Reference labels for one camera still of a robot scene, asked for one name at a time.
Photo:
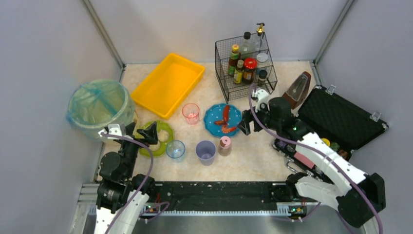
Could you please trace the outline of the blue transparent cup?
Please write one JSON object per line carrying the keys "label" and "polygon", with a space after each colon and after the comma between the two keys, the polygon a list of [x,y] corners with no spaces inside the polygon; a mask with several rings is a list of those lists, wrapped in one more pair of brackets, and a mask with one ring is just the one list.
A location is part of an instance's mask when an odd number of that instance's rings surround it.
{"label": "blue transparent cup", "polygon": [[167,144],[166,153],[169,158],[174,161],[180,162],[184,160],[186,152],[185,144],[179,140],[173,140]]}

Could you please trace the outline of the pink lid spice jar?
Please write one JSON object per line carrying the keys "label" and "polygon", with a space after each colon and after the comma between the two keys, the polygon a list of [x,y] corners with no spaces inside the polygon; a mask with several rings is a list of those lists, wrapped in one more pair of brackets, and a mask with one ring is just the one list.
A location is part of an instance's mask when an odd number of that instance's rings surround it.
{"label": "pink lid spice jar", "polygon": [[221,156],[228,156],[231,154],[232,145],[231,138],[228,136],[223,136],[220,138],[218,152]]}

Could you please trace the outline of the blue dotted plate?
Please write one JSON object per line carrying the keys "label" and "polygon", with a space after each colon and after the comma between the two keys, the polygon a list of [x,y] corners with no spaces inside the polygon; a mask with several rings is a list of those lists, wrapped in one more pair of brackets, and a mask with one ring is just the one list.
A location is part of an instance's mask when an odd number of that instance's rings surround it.
{"label": "blue dotted plate", "polygon": [[204,126],[205,129],[214,137],[234,137],[240,131],[240,129],[237,128],[234,132],[224,134],[221,131],[221,126],[214,124],[217,120],[223,120],[223,109],[226,105],[230,106],[229,121],[227,122],[229,127],[237,127],[239,122],[242,120],[242,112],[235,106],[227,103],[212,105],[205,113]]}

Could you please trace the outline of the small black lid jar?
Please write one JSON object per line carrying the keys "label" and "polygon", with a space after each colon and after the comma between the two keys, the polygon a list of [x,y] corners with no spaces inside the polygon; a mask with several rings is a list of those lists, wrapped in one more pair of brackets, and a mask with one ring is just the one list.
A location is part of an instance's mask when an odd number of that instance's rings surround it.
{"label": "small black lid jar", "polygon": [[258,73],[258,82],[257,85],[259,87],[262,87],[265,85],[266,78],[267,78],[267,71],[265,69],[261,69]]}

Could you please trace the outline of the pink transparent cup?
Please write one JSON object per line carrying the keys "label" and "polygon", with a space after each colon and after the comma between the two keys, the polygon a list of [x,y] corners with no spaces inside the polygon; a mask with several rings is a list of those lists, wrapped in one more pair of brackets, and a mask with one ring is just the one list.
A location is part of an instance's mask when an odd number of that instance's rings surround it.
{"label": "pink transparent cup", "polygon": [[189,125],[195,125],[199,121],[200,108],[195,103],[187,103],[182,108],[182,115]]}

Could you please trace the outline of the purple plastic cup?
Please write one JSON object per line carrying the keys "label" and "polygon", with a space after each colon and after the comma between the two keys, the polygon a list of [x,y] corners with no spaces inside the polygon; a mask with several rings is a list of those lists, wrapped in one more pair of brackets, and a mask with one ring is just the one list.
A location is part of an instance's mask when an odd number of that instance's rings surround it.
{"label": "purple plastic cup", "polygon": [[208,140],[200,141],[195,148],[196,155],[204,166],[210,166],[214,162],[216,146]]}

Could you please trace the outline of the red lid sauce jar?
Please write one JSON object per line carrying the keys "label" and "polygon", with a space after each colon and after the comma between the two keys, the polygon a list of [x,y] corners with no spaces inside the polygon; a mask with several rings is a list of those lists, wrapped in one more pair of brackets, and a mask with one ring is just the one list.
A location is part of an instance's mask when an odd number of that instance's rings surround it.
{"label": "red lid sauce jar", "polygon": [[258,63],[254,58],[246,58],[244,60],[244,73],[242,77],[244,83],[251,84],[253,82],[257,65]]}

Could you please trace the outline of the silver lid white can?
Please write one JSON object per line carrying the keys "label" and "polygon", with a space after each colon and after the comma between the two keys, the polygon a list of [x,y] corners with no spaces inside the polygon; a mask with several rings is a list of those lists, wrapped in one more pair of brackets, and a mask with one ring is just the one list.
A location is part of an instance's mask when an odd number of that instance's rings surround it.
{"label": "silver lid white can", "polygon": [[269,56],[267,53],[261,52],[258,53],[256,56],[257,61],[257,68],[256,68],[256,75],[259,75],[260,71],[267,65]]}

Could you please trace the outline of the yellow cap sauce bottle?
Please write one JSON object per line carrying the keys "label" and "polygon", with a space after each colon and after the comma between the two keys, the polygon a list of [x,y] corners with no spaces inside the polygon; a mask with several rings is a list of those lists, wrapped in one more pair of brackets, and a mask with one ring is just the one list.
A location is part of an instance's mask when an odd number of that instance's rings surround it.
{"label": "yellow cap sauce bottle", "polygon": [[227,70],[227,74],[229,76],[234,76],[235,71],[236,71],[236,67],[238,64],[238,60],[240,58],[240,52],[239,52],[239,45],[234,44],[232,45],[232,51],[231,51],[231,55],[229,57],[229,61],[228,61],[228,70]]}

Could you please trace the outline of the black cap dark bottle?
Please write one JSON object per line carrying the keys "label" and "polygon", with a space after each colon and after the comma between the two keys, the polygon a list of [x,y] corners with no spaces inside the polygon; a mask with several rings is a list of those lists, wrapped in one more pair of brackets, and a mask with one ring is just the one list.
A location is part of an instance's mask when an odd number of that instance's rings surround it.
{"label": "black cap dark bottle", "polygon": [[252,53],[253,53],[253,48],[251,45],[251,33],[247,31],[247,32],[244,32],[244,39],[240,46],[241,60],[245,60],[251,57]]}

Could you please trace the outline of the gold pump clear bottle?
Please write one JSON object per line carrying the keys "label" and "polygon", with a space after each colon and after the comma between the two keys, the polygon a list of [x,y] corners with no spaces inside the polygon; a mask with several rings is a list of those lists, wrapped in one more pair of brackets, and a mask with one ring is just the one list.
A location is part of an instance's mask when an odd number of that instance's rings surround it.
{"label": "gold pump clear bottle", "polygon": [[253,42],[253,52],[260,51],[262,42],[263,42],[265,23],[261,22],[261,23],[258,23],[257,25],[258,25],[258,28],[256,29],[256,37]]}

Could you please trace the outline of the small yellow oil bottle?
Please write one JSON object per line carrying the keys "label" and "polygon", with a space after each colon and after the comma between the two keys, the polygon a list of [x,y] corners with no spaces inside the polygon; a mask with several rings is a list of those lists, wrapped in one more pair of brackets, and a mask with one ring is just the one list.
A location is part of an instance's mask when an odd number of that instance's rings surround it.
{"label": "small yellow oil bottle", "polygon": [[236,70],[234,72],[234,83],[240,84],[243,77],[244,61],[242,59],[238,60]]}

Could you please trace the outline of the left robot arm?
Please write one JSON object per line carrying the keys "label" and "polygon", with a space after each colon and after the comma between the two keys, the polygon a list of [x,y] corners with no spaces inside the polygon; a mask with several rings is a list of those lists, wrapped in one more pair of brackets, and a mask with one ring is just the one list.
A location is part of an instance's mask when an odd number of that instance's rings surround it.
{"label": "left robot arm", "polygon": [[96,234],[131,234],[154,188],[149,174],[134,175],[139,149],[158,142],[157,123],[144,129],[136,124],[109,124],[99,131],[102,138],[120,143],[117,152],[106,153],[100,161],[102,180],[97,188]]}

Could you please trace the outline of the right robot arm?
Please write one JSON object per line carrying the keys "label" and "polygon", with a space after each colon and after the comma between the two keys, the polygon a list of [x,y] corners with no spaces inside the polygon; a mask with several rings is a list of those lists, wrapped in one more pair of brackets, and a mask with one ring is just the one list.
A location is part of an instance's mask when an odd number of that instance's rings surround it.
{"label": "right robot arm", "polygon": [[313,162],[331,180],[330,183],[297,173],[287,181],[299,196],[314,199],[334,209],[349,225],[359,228],[375,219],[378,233],[384,232],[379,216],[386,207],[384,179],[377,173],[367,174],[327,146],[305,122],[294,117],[289,103],[282,97],[249,97],[239,128],[250,134],[266,131],[273,137],[293,144],[295,150]]}

